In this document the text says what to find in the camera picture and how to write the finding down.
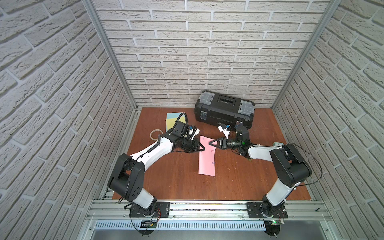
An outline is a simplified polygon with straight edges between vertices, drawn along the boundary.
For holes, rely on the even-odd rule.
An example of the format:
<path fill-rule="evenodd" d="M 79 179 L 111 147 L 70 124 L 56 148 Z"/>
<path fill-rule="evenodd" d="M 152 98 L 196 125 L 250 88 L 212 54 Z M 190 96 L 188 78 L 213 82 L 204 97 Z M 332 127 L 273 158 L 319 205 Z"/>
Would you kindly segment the light blue paper sheet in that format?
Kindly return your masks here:
<path fill-rule="evenodd" d="M 167 120 L 168 119 L 177 119 L 182 113 L 167 113 Z"/>

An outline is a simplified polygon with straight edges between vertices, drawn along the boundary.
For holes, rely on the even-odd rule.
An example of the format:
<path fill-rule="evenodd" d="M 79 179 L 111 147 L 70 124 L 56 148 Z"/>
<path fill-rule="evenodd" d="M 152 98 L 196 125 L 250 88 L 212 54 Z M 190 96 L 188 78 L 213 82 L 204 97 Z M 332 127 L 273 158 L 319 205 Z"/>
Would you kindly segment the aluminium front rail frame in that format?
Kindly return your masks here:
<path fill-rule="evenodd" d="M 153 215 L 145 216 L 127 201 L 94 200 L 86 215 L 93 230 L 201 230 L 266 231 L 288 222 L 319 222 L 333 218 L 323 202 L 287 201 L 282 210 L 265 217 L 256 203 L 247 201 L 159 201 Z"/>

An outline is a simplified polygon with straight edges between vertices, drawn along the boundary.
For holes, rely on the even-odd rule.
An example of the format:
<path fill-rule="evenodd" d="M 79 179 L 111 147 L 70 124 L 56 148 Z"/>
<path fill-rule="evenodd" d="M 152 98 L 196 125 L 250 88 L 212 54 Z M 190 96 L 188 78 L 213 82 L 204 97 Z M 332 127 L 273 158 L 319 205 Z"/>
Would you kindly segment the yellow paper sheet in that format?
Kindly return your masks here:
<path fill-rule="evenodd" d="M 177 121 L 178 118 L 166 119 L 166 131 L 172 129 Z M 180 117 L 179 121 L 186 123 L 185 116 Z"/>

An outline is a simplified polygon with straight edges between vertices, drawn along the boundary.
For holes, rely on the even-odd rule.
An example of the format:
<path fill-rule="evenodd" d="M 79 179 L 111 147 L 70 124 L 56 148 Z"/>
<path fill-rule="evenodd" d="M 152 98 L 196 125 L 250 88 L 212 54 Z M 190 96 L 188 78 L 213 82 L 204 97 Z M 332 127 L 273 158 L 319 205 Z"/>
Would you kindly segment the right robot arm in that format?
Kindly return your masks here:
<path fill-rule="evenodd" d="M 242 125 L 236 128 L 234 139 L 222 137 L 210 141 L 209 145 L 221 150 L 234 149 L 247 159 L 260 159 L 274 164 L 278 178 L 258 207 L 267 216 L 272 211 L 282 210 L 294 188 L 312 175 L 310 166 L 293 144 L 277 147 L 253 144 L 248 129 Z"/>

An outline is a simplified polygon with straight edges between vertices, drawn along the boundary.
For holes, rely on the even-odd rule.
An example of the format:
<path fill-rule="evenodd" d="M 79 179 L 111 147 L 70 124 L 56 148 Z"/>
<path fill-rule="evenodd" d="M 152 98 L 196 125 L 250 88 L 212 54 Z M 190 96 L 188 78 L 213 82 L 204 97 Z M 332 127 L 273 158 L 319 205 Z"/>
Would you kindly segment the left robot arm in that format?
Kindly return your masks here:
<path fill-rule="evenodd" d="M 204 151 L 205 147 L 196 139 L 199 133 L 200 130 L 196 126 L 176 121 L 171 129 L 144 150 L 131 156 L 120 155 L 108 180 L 108 187 L 123 199 L 145 209 L 149 208 L 156 200 L 144 189 L 146 170 L 178 148 L 188 154 Z"/>

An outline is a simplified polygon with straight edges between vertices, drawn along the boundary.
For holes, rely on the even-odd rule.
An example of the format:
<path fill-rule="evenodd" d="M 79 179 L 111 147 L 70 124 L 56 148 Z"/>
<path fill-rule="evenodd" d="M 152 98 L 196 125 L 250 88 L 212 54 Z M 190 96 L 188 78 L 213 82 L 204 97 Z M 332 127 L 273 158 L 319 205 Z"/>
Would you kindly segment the clear tape roll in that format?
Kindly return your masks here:
<path fill-rule="evenodd" d="M 150 139 L 152 141 L 157 141 L 159 136 L 161 136 L 164 132 L 161 129 L 154 129 L 150 133 Z"/>

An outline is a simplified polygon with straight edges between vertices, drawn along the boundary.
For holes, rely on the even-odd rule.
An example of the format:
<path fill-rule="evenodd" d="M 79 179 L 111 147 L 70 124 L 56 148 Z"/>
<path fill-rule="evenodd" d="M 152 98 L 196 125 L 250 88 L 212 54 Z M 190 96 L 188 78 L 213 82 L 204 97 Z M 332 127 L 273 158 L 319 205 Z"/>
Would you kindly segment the pink paper sheet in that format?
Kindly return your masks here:
<path fill-rule="evenodd" d="M 213 165 L 212 162 L 215 162 L 216 148 L 209 145 L 209 142 L 212 140 L 213 139 L 200 136 L 200 142 L 206 150 L 199 152 L 199 174 L 214 177 L 216 175 L 215 165 Z"/>

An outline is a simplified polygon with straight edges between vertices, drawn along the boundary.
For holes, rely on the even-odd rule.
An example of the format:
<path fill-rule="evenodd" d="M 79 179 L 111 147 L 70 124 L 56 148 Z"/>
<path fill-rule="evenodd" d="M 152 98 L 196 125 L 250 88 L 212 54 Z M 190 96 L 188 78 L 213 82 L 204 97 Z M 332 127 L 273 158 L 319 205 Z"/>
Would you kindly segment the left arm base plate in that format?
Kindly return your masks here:
<path fill-rule="evenodd" d="M 130 209 L 131 218 L 168 218 L 170 212 L 170 202 L 156 202 L 147 209 L 132 203 Z"/>

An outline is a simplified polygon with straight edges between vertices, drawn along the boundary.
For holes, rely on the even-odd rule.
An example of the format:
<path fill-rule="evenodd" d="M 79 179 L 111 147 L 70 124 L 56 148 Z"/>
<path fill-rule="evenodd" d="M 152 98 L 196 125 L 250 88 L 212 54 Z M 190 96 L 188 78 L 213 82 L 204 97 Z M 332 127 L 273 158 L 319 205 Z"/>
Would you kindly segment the black plastic toolbox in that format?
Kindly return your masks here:
<path fill-rule="evenodd" d="M 197 121 L 209 125 L 229 125 L 232 130 L 242 125 L 250 129 L 255 108 L 252 101 L 205 90 L 195 104 L 194 113 Z"/>

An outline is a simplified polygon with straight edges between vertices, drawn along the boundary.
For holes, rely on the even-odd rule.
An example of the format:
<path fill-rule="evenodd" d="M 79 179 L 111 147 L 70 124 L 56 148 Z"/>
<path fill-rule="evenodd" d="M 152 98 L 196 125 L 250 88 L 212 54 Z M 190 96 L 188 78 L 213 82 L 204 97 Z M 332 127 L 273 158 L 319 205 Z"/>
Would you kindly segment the small teal alarm clock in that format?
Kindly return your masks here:
<path fill-rule="evenodd" d="M 273 143 L 273 147 L 274 148 L 279 148 L 279 147 L 282 147 L 282 146 L 284 146 L 285 144 L 284 143 L 280 143 L 280 142 L 274 142 Z"/>

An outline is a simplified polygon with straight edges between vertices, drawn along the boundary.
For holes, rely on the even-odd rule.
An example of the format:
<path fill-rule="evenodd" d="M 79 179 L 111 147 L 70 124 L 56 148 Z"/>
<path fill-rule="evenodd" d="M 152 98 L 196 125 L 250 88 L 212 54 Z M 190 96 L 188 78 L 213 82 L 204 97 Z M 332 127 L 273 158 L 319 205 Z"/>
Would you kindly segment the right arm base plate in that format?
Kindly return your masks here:
<path fill-rule="evenodd" d="M 277 206 L 273 206 L 268 202 L 248 202 L 246 203 L 246 205 L 250 219 L 288 218 L 288 213 L 284 203 L 281 203 Z"/>

